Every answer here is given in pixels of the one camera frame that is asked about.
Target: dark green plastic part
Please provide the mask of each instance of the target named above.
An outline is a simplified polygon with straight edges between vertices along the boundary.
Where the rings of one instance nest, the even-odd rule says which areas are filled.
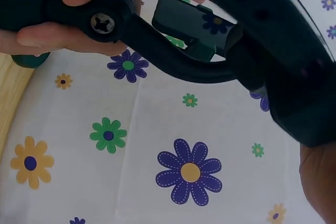
[[[224,20],[227,32],[211,34],[209,29],[204,29],[206,23],[203,15],[213,14],[205,6],[186,3],[182,0],[159,0],[152,19],[152,25],[158,31],[184,41],[203,40],[210,41],[216,47],[216,53],[224,57],[225,41],[234,24]]]
[[[23,68],[38,68],[49,57],[49,52],[40,55],[39,57],[33,55],[12,55],[13,61]]]
[[[208,40],[197,40],[186,48],[186,53],[194,59],[210,62],[216,54],[216,45]]]

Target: white fabric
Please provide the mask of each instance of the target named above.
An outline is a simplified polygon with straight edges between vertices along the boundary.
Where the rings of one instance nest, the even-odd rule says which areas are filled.
[[[150,22],[158,0],[143,1],[142,17]],[[336,54],[336,44],[327,32],[336,25],[336,10],[322,8],[322,0],[301,1]],[[204,5],[234,22],[209,1]],[[36,71],[1,163],[0,224],[323,223],[301,188],[299,144],[260,108],[261,99],[251,98],[237,81],[186,83],[152,65],[143,68],[145,78],[130,83],[127,77],[113,76],[115,70],[107,67],[110,62],[105,56],[61,50]],[[62,73],[73,80],[64,90],[55,83]],[[187,94],[197,98],[197,105],[183,103],[189,99],[183,98]],[[95,132],[92,125],[101,124],[105,117],[111,124],[120,121],[119,129],[127,131],[126,137],[120,137],[125,148],[117,147],[113,154],[106,148],[97,150],[98,141],[90,139]],[[55,161],[46,168],[51,182],[40,179],[36,190],[28,181],[19,184],[18,170],[11,168],[15,147],[25,146],[27,136],[35,144],[45,141],[45,155]],[[158,156],[163,158],[161,152],[178,155],[174,141],[180,138],[190,149],[205,144],[208,153],[202,158],[220,161],[220,171],[212,176],[222,187],[216,193],[205,190],[204,206],[191,194],[185,204],[175,203],[174,185],[163,188],[156,179],[158,173],[169,170]],[[270,212],[274,207],[283,211],[268,221],[276,214]]]

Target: clamp jaw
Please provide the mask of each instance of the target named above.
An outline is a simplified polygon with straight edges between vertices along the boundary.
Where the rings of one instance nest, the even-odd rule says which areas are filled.
[[[158,30],[194,39],[188,40],[189,49],[177,48],[136,15],[132,0],[92,0],[78,7],[67,6],[62,0],[1,0],[0,29],[19,31],[30,25],[57,22],[78,27],[99,42],[120,40],[181,80],[220,83],[237,79],[249,91],[267,95],[274,121],[297,141],[310,147],[334,141],[336,67],[311,20],[291,0],[211,1],[238,21],[233,25],[219,20],[226,24],[225,46],[199,36],[197,31],[169,31],[172,24],[157,12],[153,26]],[[158,10],[164,8],[160,5],[164,2],[177,4],[160,0]],[[201,7],[197,11],[203,15],[208,12]],[[200,57],[200,48],[210,56]],[[226,60],[210,62],[214,51]],[[45,60],[33,56],[13,59],[31,68]]]

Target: flower center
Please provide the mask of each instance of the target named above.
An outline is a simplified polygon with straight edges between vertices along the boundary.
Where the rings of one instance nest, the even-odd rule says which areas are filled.
[[[185,181],[193,183],[198,181],[201,176],[201,170],[193,163],[186,163],[181,168],[181,176]]]
[[[214,23],[216,24],[216,25],[220,25],[221,23],[222,23],[222,20],[220,19],[220,18],[214,18]]]
[[[103,137],[106,141],[111,141],[114,138],[114,133],[112,131],[105,131]]]
[[[125,70],[132,70],[134,68],[134,63],[130,60],[124,61],[122,67]]]
[[[25,158],[25,167],[27,170],[35,170],[37,166],[36,159],[32,156],[28,156]]]

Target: purple petal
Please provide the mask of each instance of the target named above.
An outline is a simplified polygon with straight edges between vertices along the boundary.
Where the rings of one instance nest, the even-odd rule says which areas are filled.
[[[205,23],[205,24],[203,25],[203,29],[206,29],[206,30],[210,29],[211,27],[212,27],[212,24],[211,24],[210,22]]]
[[[212,35],[216,35],[216,34],[218,34],[218,26],[217,26],[217,25],[216,25],[216,26],[213,25],[213,27],[212,27],[211,30],[210,30],[210,33],[211,33]]]
[[[126,75],[126,70],[123,68],[118,69],[115,73],[114,73],[114,77],[116,77],[118,80],[121,80],[122,78],[124,78]]]
[[[222,34],[226,34],[226,32],[227,32],[227,28],[226,28],[226,26],[224,26],[224,25],[220,26],[220,27],[219,27],[219,31],[220,31]]]
[[[218,193],[222,189],[222,182],[211,175],[202,175],[198,180],[198,183],[202,184],[206,189],[213,193]]]
[[[119,63],[123,63],[125,61],[120,55],[112,56],[110,58],[111,58],[111,60],[113,60],[115,62],[119,62]]]
[[[191,184],[191,195],[193,196],[195,203],[199,206],[205,206],[209,203],[209,197],[204,186],[200,185],[198,182]]]
[[[135,83],[135,82],[136,82],[136,76],[135,76],[135,74],[133,73],[133,70],[131,70],[131,71],[126,71],[126,77],[127,77],[127,80],[128,80],[130,83]]]
[[[260,98],[261,98],[261,95],[260,95],[260,94],[254,94],[254,93],[251,93],[251,92],[250,92],[250,96],[251,96],[253,99],[260,99]]]
[[[197,142],[191,152],[191,161],[195,164],[202,162],[208,155],[208,147],[205,143]]]
[[[146,60],[139,60],[139,61],[135,62],[134,65],[137,68],[147,68],[149,66],[149,63]]]
[[[125,52],[123,52],[121,54],[122,58],[126,61],[126,60],[130,60],[131,59],[131,53],[128,49],[126,49]]]
[[[210,20],[212,19],[212,16],[209,15],[209,14],[204,14],[204,15],[202,16],[202,19],[203,19],[204,21],[210,21]]]
[[[133,69],[133,73],[136,74],[137,76],[141,77],[141,78],[146,78],[147,77],[147,73],[141,68],[135,67]]]
[[[156,176],[156,183],[161,187],[171,187],[173,185],[179,184],[181,182],[180,171],[176,170],[164,170]]]
[[[138,60],[140,60],[141,55],[138,52],[134,52],[131,56],[131,61],[133,63],[136,63]]]
[[[222,169],[221,162],[216,158],[209,158],[198,164],[202,174],[218,173]]]
[[[267,97],[263,97],[260,101],[260,107],[262,111],[267,112],[269,111],[269,104],[268,104],[268,99]]]
[[[122,64],[120,62],[110,62],[107,64],[107,67],[111,70],[122,68]]]
[[[180,169],[182,161],[170,152],[160,152],[157,157],[160,165],[169,169]]]
[[[186,140],[184,139],[176,139],[174,142],[174,149],[176,151],[177,156],[184,162],[188,163],[191,160],[190,147]]]
[[[190,194],[190,184],[182,180],[179,184],[176,184],[172,190],[171,198],[176,204],[184,204],[188,201]]]

